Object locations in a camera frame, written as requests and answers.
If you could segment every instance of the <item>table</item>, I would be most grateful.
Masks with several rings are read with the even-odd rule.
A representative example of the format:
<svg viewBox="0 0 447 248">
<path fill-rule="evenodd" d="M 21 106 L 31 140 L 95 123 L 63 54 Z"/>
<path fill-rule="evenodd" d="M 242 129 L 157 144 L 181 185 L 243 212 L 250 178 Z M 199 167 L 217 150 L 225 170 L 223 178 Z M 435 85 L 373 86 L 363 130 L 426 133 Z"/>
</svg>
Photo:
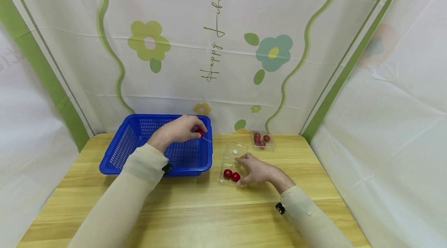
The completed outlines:
<svg viewBox="0 0 447 248">
<path fill-rule="evenodd" d="M 18 247 L 67 247 L 113 176 L 98 170 L 113 135 L 94 136 L 56 187 Z M 283 169 L 343 231 L 355 247 L 371 247 L 305 139 L 274 135 L 275 151 L 259 159 Z M 227 142 L 251 148 L 249 135 L 213 135 L 213 165 L 198 177 L 163 178 L 144 203 L 129 247 L 306 247 L 268 183 L 240 189 L 217 178 Z"/>
</svg>

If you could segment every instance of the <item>beige sleeve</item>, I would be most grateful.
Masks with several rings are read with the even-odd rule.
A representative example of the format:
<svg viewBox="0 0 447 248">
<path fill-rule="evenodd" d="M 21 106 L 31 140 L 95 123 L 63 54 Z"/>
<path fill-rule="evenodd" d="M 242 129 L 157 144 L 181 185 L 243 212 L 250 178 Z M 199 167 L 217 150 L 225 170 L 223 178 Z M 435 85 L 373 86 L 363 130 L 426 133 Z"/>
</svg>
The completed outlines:
<svg viewBox="0 0 447 248">
<path fill-rule="evenodd" d="M 352 248 L 340 229 L 298 186 L 281 194 L 281 203 L 310 248 Z"/>
<path fill-rule="evenodd" d="M 168 159 L 152 146 L 137 148 L 121 174 L 91 210 L 71 240 L 70 248 L 123 247 L 144 200 L 161 180 Z"/>
</svg>

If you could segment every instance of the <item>blue plastic basket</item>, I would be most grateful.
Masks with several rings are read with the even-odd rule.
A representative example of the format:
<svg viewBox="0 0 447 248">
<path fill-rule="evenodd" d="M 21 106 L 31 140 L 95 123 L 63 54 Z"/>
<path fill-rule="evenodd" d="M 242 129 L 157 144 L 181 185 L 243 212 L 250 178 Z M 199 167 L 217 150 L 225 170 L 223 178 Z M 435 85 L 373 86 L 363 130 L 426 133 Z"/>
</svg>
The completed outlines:
<svg viewBox="0 0 447 248">
<path fill-rule="evenodd" d="M 112 139 L 99 165 L 103 174 L 120 174 L 123 165 L 137 147 L 144 145 L 162 125 L 181 115 L 134 114 L 127 116 Z M 211 120 L 198 116 L 208 130 L 203 136 L 212 141 Z M 174 142 L 168 146 L 165 156 L 173 166 L 165 176 L 197 176 L 207 171 L 212 164 L 213 144 L 205 139 Z"/>
</svg>

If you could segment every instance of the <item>flower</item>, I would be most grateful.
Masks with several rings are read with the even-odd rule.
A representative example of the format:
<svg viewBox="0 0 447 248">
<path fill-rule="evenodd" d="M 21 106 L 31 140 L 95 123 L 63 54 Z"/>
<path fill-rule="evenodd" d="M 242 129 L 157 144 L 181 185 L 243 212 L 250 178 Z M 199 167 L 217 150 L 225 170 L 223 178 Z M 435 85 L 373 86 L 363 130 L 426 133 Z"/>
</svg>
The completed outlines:
<svg viewBox="0 0 447 248">
<path fill-rule="evenodd" d="M 199 115 L 209 115 L 211 112 L 211 107 L 205 102 L 203 104 L 196 104 L 193 111 Z"/>
<path fill-rule="evenodd" d="M 374 68 L 382 63 L 394 51 L 400 40 L 400 34 L 391 25 L 380 24 L 358 61 L 356 68 Z"/>
<path fill-rule="evenodd" d="M 249 131 L 245 130 L 244 128 L 239 128 L 237 131 L 235 131 L 233 134 L 250 134 Z"/>
<path fill-rule="evenodd" d="M 252 106 L 251 107 L 251 110 L 252 110 L 252 113 L 258 113 L 260 110 L 261 110 L 261 106 Z"/>
<path fill-rule="evenodd" d="M 168 40 L 161 36 L 161 25 L 157 21 L 149 21 L 146 24 L 135 21 L 130 26 L 130 31 L 132 36 L 127 40 L 127 44 L 137 51 L 137 56 L 144 61 L 161 61 L 165 58 L 165 52 L 171 49 Z M 155 44 L 152 49 L 146 45 L 147 38 L 152 39 Z"/>
<path fill-rule="evenodd" d="M 290 60 L 289 50 L 293 41 L 288 35 L 280 35 L 276 38 L 266 37 L 256 50 L 256 59 L 262 63 L 266 71 L 277 71 Z"/>
</svg>

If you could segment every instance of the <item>clear plastic container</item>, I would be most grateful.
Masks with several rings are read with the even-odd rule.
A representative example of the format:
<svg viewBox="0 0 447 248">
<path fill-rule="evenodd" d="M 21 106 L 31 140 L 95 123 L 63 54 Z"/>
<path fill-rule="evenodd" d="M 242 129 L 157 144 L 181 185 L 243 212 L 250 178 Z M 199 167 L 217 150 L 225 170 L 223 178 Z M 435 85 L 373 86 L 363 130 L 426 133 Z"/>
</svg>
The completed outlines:
<svg viewBox="0 0 447 248">
<path fill-rule="evenodd" d="M 237 172 L 241 176 L 241 179 L 249 174 L 247 167 L 243 163 L 236 162 L 234 159 L 242 156 L 248 151 L 249 149 L 247 146 L 243 144 L 237 142 L 227 142 L 225 150 L 223 151 L 222 164 L 220 165 L 220 175 L 218 178 L 219 182 L 236 185 L 236 182 L 234 182 L 231 178 L 227 179 L 224 177 L 224 171 L 226 169 L 230 169 L 232 172 Z"/>
<path fill-rule="evenodd" d="M 260 146 L 260 145 L 256 145 L 255 141 L 254 141 L 254 135 L 255 133 L 260 133 L 261 134 L 261 142 L 265 142 L 265 146 Z M 267 135 L 268 137 L 270 137 L 270 140 L 267 142 L 264 140 L 264 136 Z M 273 136 L 271 135 L 270 132 L 265 131 L 265 130 L 252 130 L 250 131 L 250 140 L 252 143 L 252 147 L 253 149 L 259 149 L 259 150 L 275 150 L 275 142 L 273 140 Z"/>
</svg>

